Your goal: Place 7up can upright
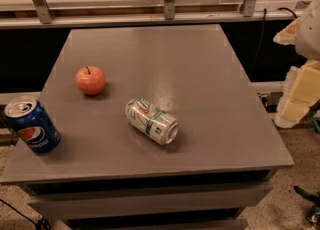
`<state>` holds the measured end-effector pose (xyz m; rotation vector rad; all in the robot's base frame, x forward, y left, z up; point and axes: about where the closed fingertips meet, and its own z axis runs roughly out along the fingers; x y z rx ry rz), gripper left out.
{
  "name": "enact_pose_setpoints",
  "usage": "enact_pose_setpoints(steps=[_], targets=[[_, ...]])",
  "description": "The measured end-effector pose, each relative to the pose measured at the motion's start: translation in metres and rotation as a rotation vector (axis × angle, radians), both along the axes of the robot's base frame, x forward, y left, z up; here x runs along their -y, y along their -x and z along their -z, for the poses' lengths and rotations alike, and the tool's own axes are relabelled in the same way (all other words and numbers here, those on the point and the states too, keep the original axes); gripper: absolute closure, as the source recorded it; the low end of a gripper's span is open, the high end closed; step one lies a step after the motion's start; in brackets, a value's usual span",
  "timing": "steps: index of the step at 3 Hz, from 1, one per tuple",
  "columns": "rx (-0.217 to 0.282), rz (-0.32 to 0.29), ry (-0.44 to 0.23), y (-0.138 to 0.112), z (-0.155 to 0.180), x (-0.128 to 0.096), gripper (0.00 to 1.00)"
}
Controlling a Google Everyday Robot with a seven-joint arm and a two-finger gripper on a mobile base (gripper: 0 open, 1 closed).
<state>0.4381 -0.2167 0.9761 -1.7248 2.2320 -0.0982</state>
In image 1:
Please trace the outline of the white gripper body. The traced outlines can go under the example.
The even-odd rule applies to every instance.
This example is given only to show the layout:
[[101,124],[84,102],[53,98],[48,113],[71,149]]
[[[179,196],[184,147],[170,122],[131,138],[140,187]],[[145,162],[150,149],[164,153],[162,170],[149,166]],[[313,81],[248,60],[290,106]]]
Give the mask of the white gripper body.
[[320,0],[313,0],[300,16],[295,49],[307,59],[320,60]]

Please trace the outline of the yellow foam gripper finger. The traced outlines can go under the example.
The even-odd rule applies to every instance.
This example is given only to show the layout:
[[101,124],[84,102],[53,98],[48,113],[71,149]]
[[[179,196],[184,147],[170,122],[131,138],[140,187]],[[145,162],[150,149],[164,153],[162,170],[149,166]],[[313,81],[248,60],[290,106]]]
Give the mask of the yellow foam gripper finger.
[[274,117],[275,125],[292,128],[320,100],[320,61],[308,60],[301,67],[292,66],[284,81],[283,95]]
[[296,29],[299,19],[292,21],[287,27],[278,32],[273,41],[280,45],[294,45],[296,41]]

